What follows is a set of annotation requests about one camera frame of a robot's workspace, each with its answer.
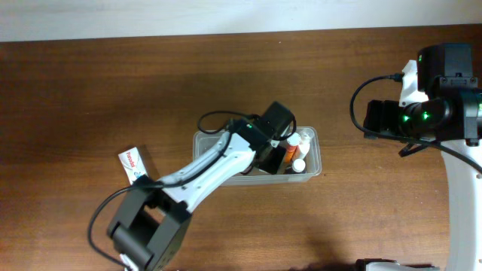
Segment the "white spray bottle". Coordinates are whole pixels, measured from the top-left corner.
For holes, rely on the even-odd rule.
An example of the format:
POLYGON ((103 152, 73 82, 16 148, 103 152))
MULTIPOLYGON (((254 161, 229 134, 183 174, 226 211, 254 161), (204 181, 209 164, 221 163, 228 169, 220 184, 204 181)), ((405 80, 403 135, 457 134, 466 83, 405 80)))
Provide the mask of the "white spray bottle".
POLYGON ((300 132, 300 144, 294 153, 293 159, 303 160, 310 151, 311 141, 315 137, 315 132, 312 129, 303 129, 300 132))

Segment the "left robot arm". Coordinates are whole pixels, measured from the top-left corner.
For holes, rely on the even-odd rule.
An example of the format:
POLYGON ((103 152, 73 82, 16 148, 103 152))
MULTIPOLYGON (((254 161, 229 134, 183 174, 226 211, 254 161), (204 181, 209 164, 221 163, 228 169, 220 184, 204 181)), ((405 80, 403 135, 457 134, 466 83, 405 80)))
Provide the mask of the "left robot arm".
POLYGON ((234 112, 218 141, 186 167, 153 180, 137 178, 109 198, 122 196, 107 235, 126 270, 162 270, 175 256, 195 208, 227 179, 259 168, 278 172, 286 150, 281 142, 296 132, 293 113, 273 102, 261 115, 234 112))

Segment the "white Panadol box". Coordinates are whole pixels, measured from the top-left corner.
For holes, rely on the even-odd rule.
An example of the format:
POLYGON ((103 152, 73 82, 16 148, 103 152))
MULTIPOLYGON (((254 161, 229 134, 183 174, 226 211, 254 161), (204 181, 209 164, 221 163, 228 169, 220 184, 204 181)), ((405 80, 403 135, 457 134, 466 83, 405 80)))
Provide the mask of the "white Panadol box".
POLYGON ((130 184, 133 184, 141 176, 148 174, 138 148, 134 147, 124 151, 118 154, 118 158, 130 184))

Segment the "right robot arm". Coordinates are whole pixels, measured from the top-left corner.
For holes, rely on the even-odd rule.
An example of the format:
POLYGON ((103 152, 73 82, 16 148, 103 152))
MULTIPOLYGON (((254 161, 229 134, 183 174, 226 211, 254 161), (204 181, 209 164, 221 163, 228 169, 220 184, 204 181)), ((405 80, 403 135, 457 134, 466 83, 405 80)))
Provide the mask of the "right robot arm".
POLYGON ((354 126, 367 139, 403 143, 400 157, 427 148, 441 152, 447 174, 450 254, 448 270, 481 268, 481 88, 473 74, 471 45, 436 44, 421 49, 401 72, 397 101, 372 100, 354 126))

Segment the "orange tube white cap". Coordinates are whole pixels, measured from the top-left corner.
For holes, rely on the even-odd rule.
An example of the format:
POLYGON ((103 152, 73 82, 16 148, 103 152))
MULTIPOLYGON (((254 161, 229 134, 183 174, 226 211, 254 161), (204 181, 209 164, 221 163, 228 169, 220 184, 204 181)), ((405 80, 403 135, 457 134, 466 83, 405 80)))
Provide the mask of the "orange tube white cap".
POLYGON ((283 158, 284 163, 289 163, 296 151, 297 146, 301 142, 301 137, 297 132, 294 132, 290 137, 286 139, 286 152, 283 158))

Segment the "dark bottle white cap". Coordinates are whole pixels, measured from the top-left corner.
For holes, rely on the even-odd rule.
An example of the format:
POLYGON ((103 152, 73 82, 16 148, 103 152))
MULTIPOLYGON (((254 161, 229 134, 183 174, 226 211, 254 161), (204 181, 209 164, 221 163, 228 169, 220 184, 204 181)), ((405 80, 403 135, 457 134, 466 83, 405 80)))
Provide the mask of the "dark bottle white cap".
POLYGON ((306 169, 307 169, 306 162, 302 159, 296 159, 289 166, 286 167, 284 174, 285 175, 303 174, 306 172, 306 169))

